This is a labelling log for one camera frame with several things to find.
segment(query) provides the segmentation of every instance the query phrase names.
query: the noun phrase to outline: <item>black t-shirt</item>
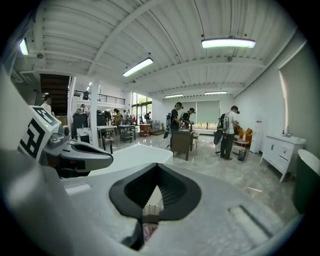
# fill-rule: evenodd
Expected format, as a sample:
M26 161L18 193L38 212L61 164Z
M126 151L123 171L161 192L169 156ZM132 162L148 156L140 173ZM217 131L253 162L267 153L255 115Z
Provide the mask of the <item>black t-shirt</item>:
M182 120L183 120L183 121L188 121L188 122L190 122L189 118L190 118L189 112L185 112L185 113L183 114L183 116L182 116Z
M186 121L189 121L189 118L190 118L190 115L188 112L185 112L182 116L182 120L186 120Z
M171 126L170 128L171 129L174 129L174 130L178 130L179 129L179 123L177 123L175 121L175 118L178 118L178 111L176 111L176 109L172 109L171 110Z

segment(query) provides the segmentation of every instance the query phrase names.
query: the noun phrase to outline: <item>railing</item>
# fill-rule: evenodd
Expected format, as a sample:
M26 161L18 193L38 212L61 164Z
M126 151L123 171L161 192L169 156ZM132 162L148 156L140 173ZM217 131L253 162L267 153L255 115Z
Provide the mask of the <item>railing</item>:
M84 93L85 93L84 91L75 90L73 95L78 96L78 100L82 101L84 99ZM91 92L89 92L89 95L88 95L88 100L90 100L90 99L91 99ZM125 105L126 100L124 98L118 98L118 97L113 97L113 96L109 96L109 95L98 94L97 101Z

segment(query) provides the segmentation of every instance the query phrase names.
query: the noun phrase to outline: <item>marble floor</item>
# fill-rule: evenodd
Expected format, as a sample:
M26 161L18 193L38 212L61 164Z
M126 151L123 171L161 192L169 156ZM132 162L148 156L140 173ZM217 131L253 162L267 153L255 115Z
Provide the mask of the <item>marble floor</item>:
M137 137L133 142L115 144L113 151L136 144L166 148L169 141L163 140L163 134ZM294 181L287 179L280 183L280 172L265 161L260 164L260 154L253 154L248 150L245 161L241 162L233 153L232 160L224 160L215 152L214 137L200 135L198 147L189 153L189 161L185 161L184 154L175 154L173 164L232 184L269 206L284 224L298 215L292 202Z

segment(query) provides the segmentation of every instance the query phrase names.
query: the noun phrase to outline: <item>ceiling light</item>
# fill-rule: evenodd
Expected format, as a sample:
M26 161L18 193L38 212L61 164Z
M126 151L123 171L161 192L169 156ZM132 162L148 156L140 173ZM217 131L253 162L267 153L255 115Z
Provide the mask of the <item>ceiling light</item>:
M251 39L241 39L241 38L213 38L205 39L201 41L203 48L212 47L245 47L254 48L256 41Z
M29 54L26 40L23 39L19 46L20 46L21 53L23 55L28 55Z
M182 97L183 94L176 94L176 95L168 95L168 96L164 96L166 99L169 99L169 98L175 98L175 97Z
M141 61L137 65L135 65L133 68L129 69L127 72L123 73L124 77L128 77L132 75L133 73L145 68L146 66L152 64L154 61L151 58L146 58L145 60Z
M217 94L227 94L226 91L211 91L211 92L205 92L204 95L217 95Z

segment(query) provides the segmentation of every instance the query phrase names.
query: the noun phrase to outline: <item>staircase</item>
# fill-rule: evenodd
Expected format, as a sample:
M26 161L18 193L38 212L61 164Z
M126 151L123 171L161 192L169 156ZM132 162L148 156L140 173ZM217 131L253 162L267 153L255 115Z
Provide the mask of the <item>staircase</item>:
M51 109L56 116L66 116L68 109L69 76L40 74L42 93L52 96Z

